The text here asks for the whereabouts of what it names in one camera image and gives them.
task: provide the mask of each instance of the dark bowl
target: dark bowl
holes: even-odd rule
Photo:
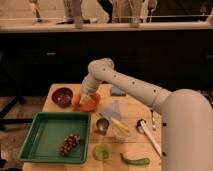
[[[72,97],[73,97],[73,92],[71,89],[67,87],[59,88],[55,90],[52,94],[53,102],[62,108],[65,108],[71,105]]]

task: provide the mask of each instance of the wooden table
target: wooden table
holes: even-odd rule
[[[51,100],[52,93],[60,87],[68,87],[73,90],[74,94],[80,92],[80,84],[52,84],[46,102],[43,107],[44,112],[71,112],[73,107],[62,109],[53,103]],[[24,171],[160,171],[161,170],[161,158],[154,150],[152,144],[148,138],[141,133],[138,133],[135,129],[135,125],[138,119],[145,119],[147,126],[151,133],[161,144],[161,116],[155,114],[156,131],[152,130],[152,120],[149,108],[143,105],[141,102],[134,98],[127,96],[110,96],[111,84],[102,84],[98,93],[101,95],[101,102],[98,108],[91,112],[91,128],[90,138],[88,146],[87,161],[81,165],[71,164],[47,164],[47,163],[24,163]],[[107,106],[113,103],[114,100],[118,100],[120,104],[120,113],[124,122],[130,125],[131,136],[126,138],[125,143],[117,143],[113,136],[112,129],[109,128],[107,135],[102,136],[96,133],[96,121],[101,117],[100,112]],[[93,150],[96,145],[100,143],[109,143],[112,147],[113,153],[109,160],[105,162],[97,161],[93,157]],[[143,157],[149,157],[151,163],[148,166],[130,166],[126,165],[120,160],[119,153],[129,159],[138,159]]]

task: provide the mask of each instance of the green tray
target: green tray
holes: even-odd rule
[[[83,112],[40,112],[21,148],[23,162],[72,163],[86,161],[90,132],[90,114]],[[80,143],[67,157],[60,155],[60,146],[70,133],[80,135]]]

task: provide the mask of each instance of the green pepper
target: green pepper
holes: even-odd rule
[[[131,164],[131,165],[148,165],[150,163],[149,158],[142,158],[142,159],[137,159],[137,160],[130,160],[124,157],[122,153],[120,153],[121,160],[125,162],[126,164]]]

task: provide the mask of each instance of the chair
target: chair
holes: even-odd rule
[[[12,79],[10,74],[7,73],[6,69],[2,65],[3,57],[4,57],[4,52],[0,50],[0,73],[1,73],[0,76],[4,77],[4,79],[7,80],[7,82],[9,82],[9,84],[12,86],[12,88],[14,88],[14,90],[16,92],[16,96],[13,98],[13,100],[0,111],[0,130],[4,131],[5,130],[4,125],[30,123],[30,122],[32,122],[32,119],[25,119],[25,118],[23,118],[23,119],[4,119],[4,117],[7,115],[7,113],[12,109],[12,107],[18,101],[22,105],[25,104],[26,101],[23,97],[21,97],[21,95],[20,95],[21,93],[20,93],[20,90],[19,90],[17,84]]]

